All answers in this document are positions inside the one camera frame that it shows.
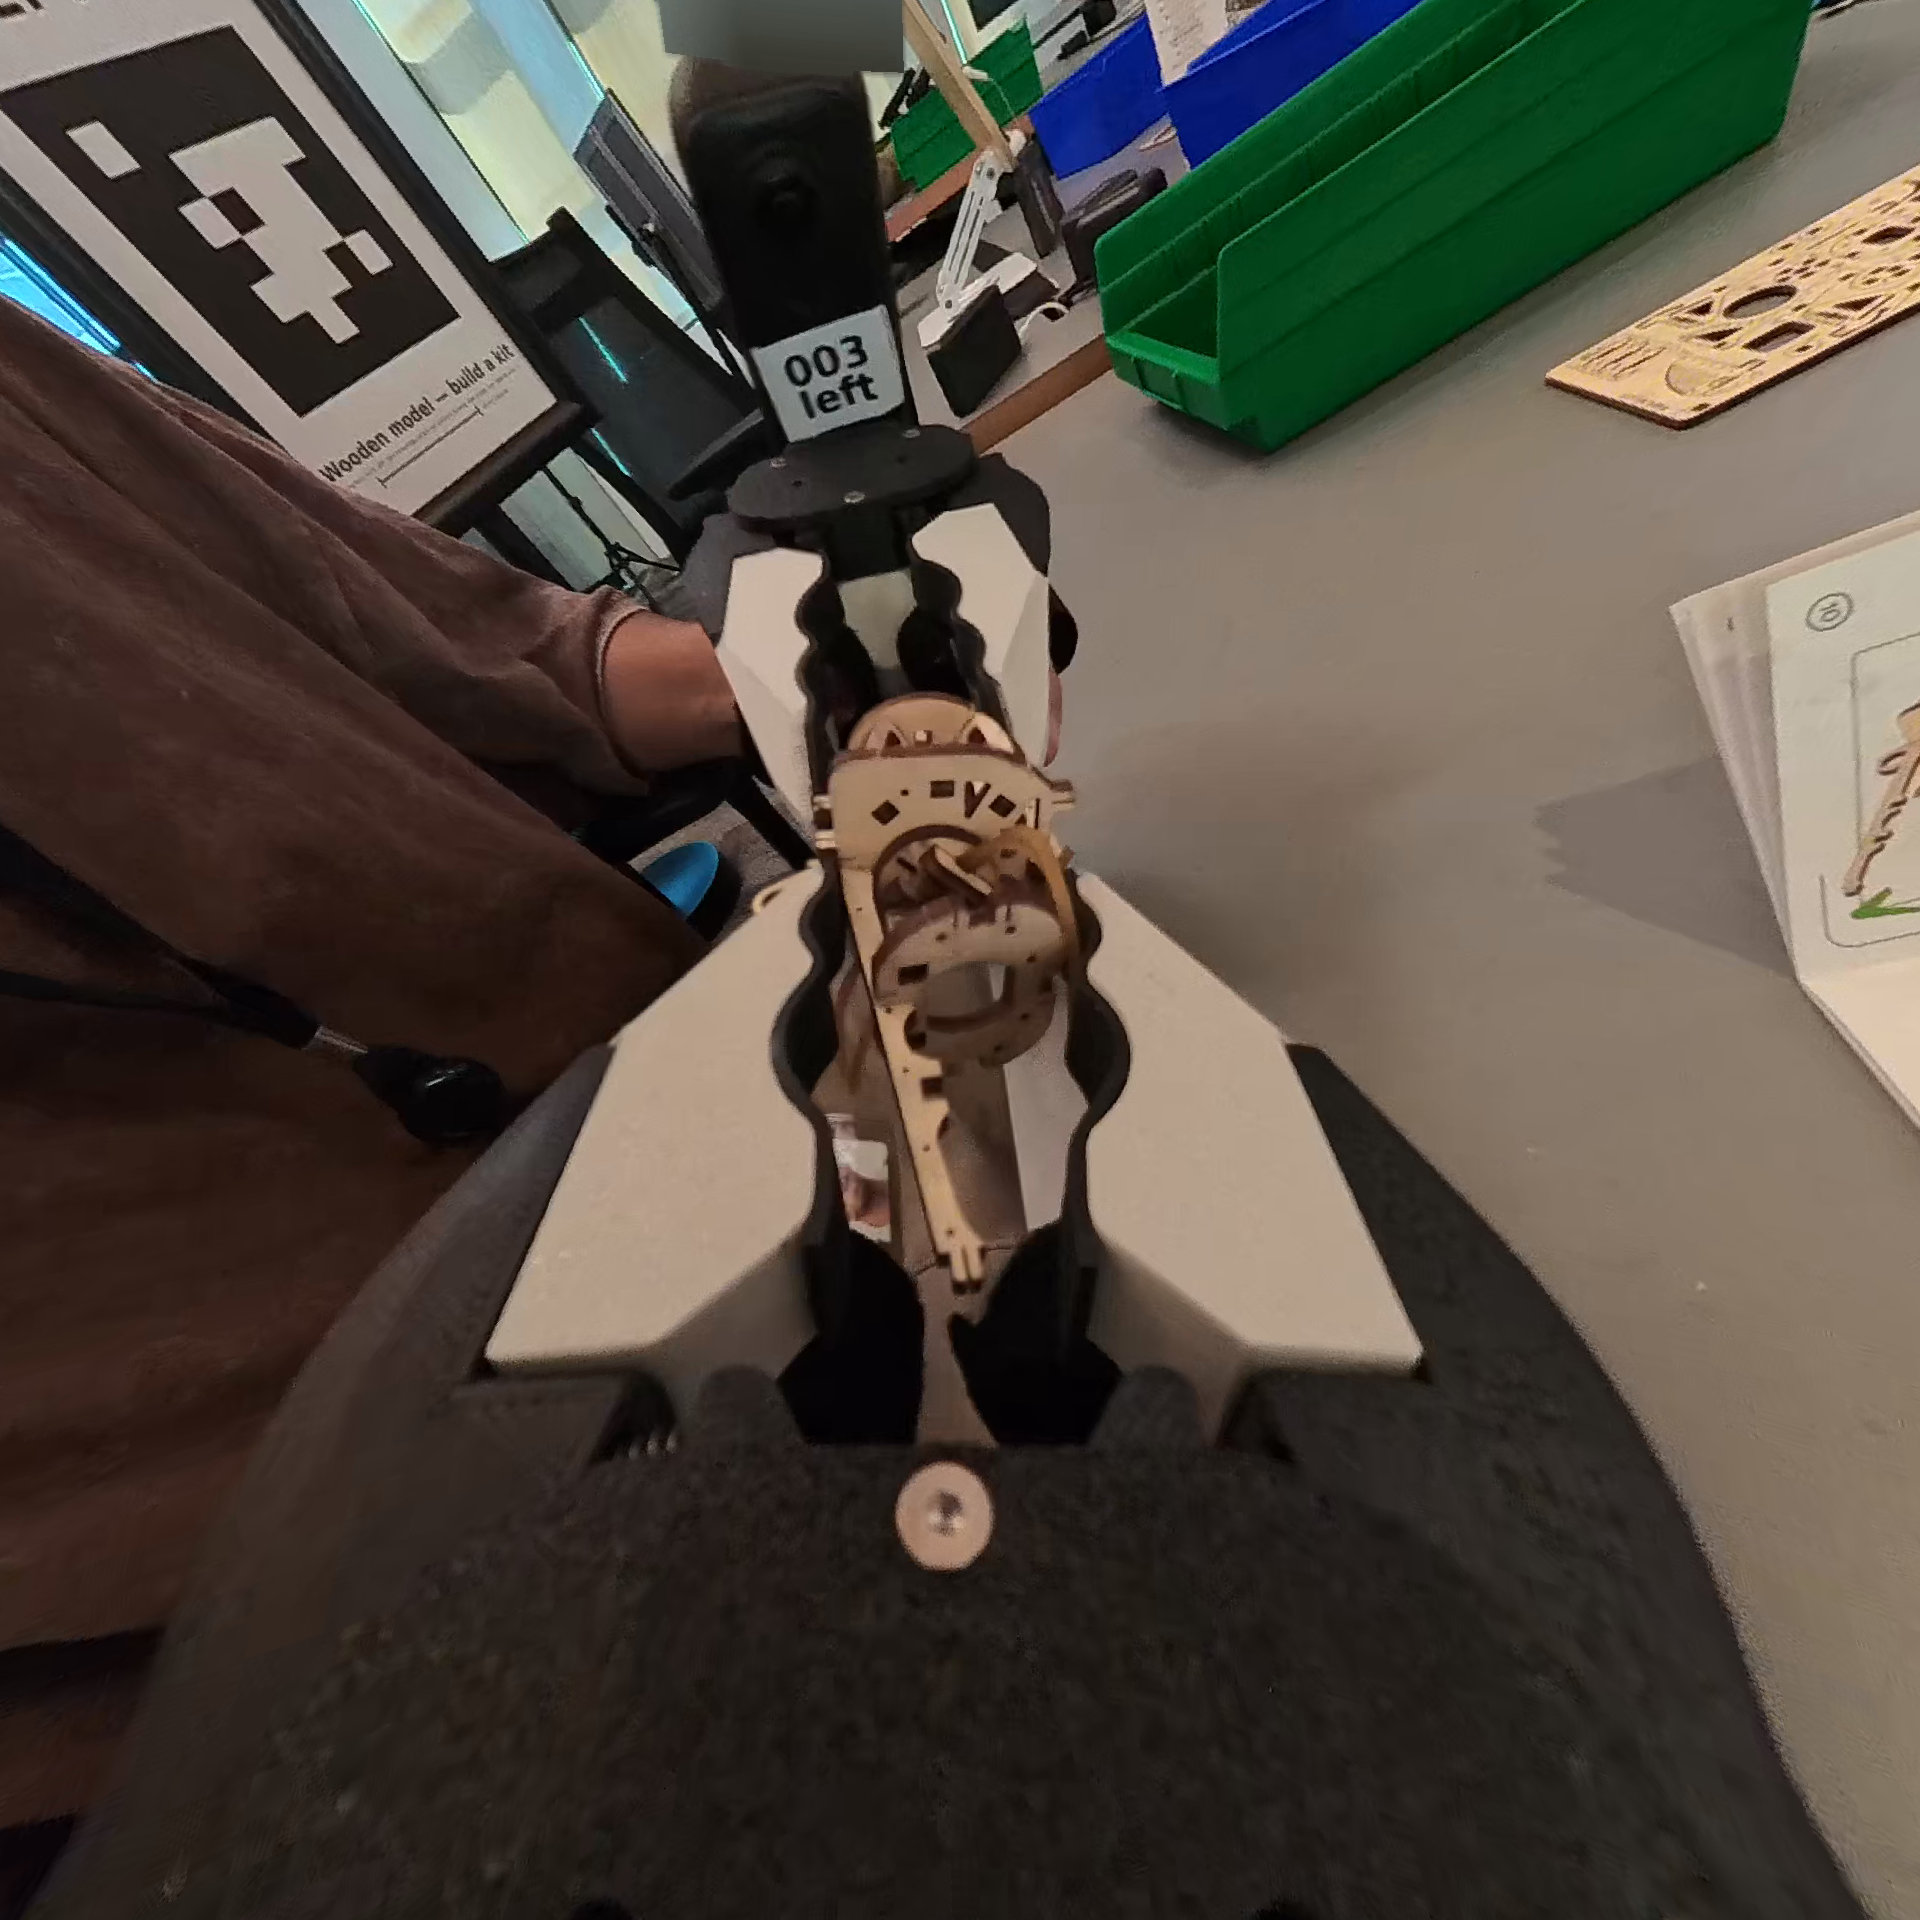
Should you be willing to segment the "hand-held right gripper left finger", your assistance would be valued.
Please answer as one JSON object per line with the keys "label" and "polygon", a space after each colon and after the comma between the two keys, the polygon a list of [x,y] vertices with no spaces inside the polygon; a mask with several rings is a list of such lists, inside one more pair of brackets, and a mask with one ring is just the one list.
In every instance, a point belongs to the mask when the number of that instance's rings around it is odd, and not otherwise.
{"label": "hand-held right gripper left finger", "polygon": [[500,1377],[779,1377],[813,1336],[799,1240],[816,1127],[780,1090],[776,1021],[813,954],[825,870],[752,916],[635,1015],[488,1334]]}

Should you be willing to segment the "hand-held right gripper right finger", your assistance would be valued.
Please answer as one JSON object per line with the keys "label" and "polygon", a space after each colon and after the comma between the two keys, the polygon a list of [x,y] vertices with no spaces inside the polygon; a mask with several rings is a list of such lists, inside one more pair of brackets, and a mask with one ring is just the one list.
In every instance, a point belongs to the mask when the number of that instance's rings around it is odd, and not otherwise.
{"label": "hand-held right gripper right finger", "polygon": [[1078,899],[1125,1075],[1086,1134],[1089,1336],[1120,1374],[1415,1377],[1423,1343],[1285,1035],[1106,879]]}

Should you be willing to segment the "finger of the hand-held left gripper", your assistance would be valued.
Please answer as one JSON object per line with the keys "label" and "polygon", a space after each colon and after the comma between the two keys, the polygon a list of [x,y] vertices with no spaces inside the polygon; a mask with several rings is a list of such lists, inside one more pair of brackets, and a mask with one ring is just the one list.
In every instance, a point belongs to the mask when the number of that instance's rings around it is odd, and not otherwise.
{"label": "finger of the hand-held left gripper", "polygon": [[733,561],[715,657],[766,785],[807,823],[830,823],[828,777],[813,765],[804,663],[813,638],[799,625],[807,594],[828,577],[819,554],[765,549]]}
{"label": "finger of the hand-held left gripper", "polygon": [[1050,583],[997,503],[950,508],[912,533],[914,586],[958,695],[1011,742],[1050,742]]}

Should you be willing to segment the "wooden model assembly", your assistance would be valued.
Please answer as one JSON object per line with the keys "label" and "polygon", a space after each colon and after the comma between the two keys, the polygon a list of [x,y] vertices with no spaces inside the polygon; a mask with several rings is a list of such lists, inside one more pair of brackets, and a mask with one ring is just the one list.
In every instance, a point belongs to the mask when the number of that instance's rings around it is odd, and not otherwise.
{"label": "wooden model assembly", "polygon": [[1057,836],[1074,805],[1006,724],[953,695],[870,709],[813,801],[930,1258],[964,1298],[986,1285],[986,1240],[950,1165],[946,1082],[1024,1058],[1086,970]]}

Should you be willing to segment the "wooden parts sheet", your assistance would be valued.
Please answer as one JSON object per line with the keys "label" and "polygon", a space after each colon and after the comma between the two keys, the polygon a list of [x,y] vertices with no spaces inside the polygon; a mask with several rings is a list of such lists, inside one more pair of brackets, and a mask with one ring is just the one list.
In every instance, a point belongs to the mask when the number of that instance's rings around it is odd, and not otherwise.
{"label": "wooden parts sheet", "polygon": [[1836,208],[1547,373],[1688,430],[1915,315],[1915,167]]}

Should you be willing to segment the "person's left forearm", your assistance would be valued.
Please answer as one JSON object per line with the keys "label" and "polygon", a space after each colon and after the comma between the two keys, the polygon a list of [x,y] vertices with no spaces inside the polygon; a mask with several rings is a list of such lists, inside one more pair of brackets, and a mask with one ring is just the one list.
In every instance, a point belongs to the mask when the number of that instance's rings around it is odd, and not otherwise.
{"label": "person's left forearm", "polygon": [[627,613],[606,628],[594,673],[603,734],[635,778],[748,759],[733,686],[702,625]]}

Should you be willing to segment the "white desk stand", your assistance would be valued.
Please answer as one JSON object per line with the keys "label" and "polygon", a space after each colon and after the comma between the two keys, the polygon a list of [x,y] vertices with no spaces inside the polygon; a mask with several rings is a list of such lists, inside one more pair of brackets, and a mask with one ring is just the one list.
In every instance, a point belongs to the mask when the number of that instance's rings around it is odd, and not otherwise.
{"label": "white desk stand", "polygon": [[914,326],[928,373],[956,418],[975,415],[1011,373],[1035,326],[1067,315],[1063,290],[1026,252],[1001,252],[992,267],[976,261],[1001,181],[1035,186],[1026,163],[1029,152],[1024,134],[1008,134],[1006,152],[975,158],[930,301]]}

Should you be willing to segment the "black office chair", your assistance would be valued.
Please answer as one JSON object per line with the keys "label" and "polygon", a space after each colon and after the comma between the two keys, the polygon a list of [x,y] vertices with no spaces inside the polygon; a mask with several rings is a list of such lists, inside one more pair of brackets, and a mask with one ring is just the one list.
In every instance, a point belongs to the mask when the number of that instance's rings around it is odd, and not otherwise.
{"label": "black office chair", "polygon": [[495,258],[503,301],[590,403],[586,459],[687,549],[770,435],[752,388],[697,346],[571,213]]}

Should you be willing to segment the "small blue object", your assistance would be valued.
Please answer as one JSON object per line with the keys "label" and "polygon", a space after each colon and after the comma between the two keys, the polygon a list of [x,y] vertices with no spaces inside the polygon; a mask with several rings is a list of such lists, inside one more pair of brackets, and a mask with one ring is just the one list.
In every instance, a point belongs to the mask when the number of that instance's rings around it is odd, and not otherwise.
{"label": "small blue object", "polygon": [[737,862],[704,839],[652,853],[648,858],[631,862],[631,872],[704,942],[715,942],[723,936],[738,905]]}

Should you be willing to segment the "blue plastic bin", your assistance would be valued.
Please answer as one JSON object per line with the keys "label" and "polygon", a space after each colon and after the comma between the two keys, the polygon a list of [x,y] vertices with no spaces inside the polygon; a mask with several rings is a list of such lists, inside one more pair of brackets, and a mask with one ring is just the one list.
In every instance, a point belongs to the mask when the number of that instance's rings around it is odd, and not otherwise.
{"label": "blue plastic bin", "polygon": [[1176,81],[1162,81],[1150,25],[1139,17],[1047,88],[1029,122],[1062,180],[1117,158],[1162,122],[1197,167],[1410,11],[1415,5],[1264,5]]}

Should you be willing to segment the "black framed tag sign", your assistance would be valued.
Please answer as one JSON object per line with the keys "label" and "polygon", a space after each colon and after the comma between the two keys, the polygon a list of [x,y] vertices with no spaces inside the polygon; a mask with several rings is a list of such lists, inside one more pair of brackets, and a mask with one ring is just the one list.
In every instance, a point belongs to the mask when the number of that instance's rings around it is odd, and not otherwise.
{"label": "black framed tag sign", "polygon": [[594,428],[285,5],[3,5],[3,243],[133,366],[445,533]]}

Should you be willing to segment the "green plastic bin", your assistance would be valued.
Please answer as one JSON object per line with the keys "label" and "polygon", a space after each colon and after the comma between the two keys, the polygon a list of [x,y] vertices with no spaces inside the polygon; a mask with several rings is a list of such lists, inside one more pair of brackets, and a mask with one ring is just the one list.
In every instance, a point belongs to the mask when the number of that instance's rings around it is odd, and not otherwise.
{"label": "green plastic bin", "polygon": [[1117,225],[1114,373],[1278,451],[1768,144],[1811,5],[1416,5]]}

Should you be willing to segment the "instruction booklet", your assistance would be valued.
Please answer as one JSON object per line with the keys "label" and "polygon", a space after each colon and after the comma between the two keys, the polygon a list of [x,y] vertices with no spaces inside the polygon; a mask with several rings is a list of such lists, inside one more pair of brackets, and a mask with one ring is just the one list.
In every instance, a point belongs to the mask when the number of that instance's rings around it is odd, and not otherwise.
{"label": "instruction booklet", "polygon": [[1915,1120],[1915,514],[1669,620],[1792,977]]}

